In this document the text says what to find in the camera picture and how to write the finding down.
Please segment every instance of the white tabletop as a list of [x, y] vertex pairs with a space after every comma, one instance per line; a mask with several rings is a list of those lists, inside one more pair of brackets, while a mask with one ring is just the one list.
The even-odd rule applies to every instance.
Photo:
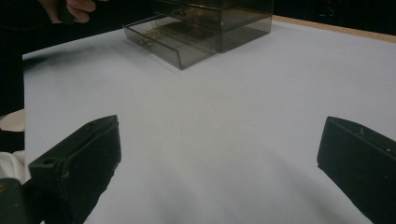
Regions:
[[122, 30], [24, 59], [27, 162], [119, 116], [122, 162], [87, 223], [371, 223], [316, 157], [328, 116], [396, 139], [394, 43], [274, 21], [184, 71]]

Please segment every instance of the dark background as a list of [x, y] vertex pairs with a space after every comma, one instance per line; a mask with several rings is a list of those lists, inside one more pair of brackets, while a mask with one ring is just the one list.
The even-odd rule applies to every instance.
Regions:
[[[275, 0], [274, 14], [396, 35], [396, 0]], [[44, 43], [35, 49], [117, 30], [151, 15], [149, 0], [97, 2], [89, 22], [53, 25]]]

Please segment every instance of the finger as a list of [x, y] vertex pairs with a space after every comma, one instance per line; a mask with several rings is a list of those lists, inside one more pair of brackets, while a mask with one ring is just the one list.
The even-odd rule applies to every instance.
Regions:
[[86, 12], [96, 10], [96, 4], [92, 0], [67, 0], [67, 5]]
[[90, 20], [87, 12], [67, 5], [69, 12], [75, 17], [75, 22], [85, 23]]

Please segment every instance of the person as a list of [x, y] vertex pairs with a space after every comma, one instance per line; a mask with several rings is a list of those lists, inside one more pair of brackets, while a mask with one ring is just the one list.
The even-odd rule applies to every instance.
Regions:
[[[64, 0], [75, 22], [87, 22], [92, 0]], [[22, 55], [43, 41], [58, 18], [60, 0], [0, 0], [0, 152], [24, 150]]]

